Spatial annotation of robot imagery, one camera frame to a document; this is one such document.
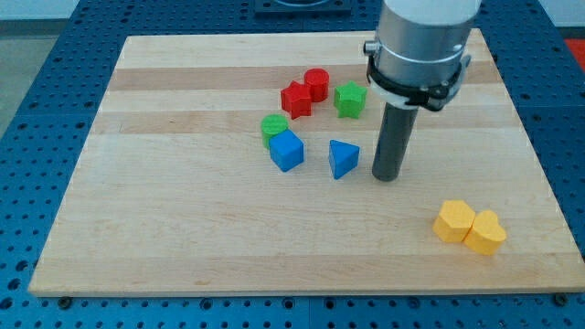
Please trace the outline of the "black and white mount ring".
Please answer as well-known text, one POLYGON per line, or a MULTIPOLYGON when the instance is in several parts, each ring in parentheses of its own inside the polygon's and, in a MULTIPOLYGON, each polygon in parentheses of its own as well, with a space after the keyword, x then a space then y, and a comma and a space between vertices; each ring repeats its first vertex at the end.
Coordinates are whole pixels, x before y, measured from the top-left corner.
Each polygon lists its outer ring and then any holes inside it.
POLYGON ((434 86, 412 87, 399 84, 382 75, 375 65, 374 56, 368 56, 367 81, 387 104, 403 110, 422 107, 429 111, 441 111, 459 93, 472 56, 460 60, 455 73, 446 81, 434 86))

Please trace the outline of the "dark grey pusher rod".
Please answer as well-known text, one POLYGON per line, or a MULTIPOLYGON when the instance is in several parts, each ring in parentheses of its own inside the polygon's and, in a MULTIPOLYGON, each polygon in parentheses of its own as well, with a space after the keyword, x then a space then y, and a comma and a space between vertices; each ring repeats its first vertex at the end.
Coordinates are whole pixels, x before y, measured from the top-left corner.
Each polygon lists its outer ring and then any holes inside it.
POLYGON ((376 179, 390 182, 399 176, 417 114, 417 107, 405 110, 385 105, 372 165, 376 179))

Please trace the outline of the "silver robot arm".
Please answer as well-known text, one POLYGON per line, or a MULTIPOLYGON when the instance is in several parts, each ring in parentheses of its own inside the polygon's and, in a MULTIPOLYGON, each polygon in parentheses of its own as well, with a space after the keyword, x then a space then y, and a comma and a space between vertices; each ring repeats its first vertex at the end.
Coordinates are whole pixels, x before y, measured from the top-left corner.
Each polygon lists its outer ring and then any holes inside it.
POLYGON ((470 64, 464 53, 480 0, 385 0, 363 46, 369 87, 385 102, 372 175, 395 180, 418 110, 441 111, 470 64))

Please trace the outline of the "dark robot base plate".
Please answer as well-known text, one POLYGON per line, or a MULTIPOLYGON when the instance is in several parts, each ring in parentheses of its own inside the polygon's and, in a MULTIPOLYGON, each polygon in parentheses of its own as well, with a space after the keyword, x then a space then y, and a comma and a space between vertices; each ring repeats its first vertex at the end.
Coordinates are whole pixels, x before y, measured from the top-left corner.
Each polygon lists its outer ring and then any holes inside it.
POLYGON ((351 11, 352 0, 254 0, 254 13, 268 14, 311 14, 347 13, 351 11))

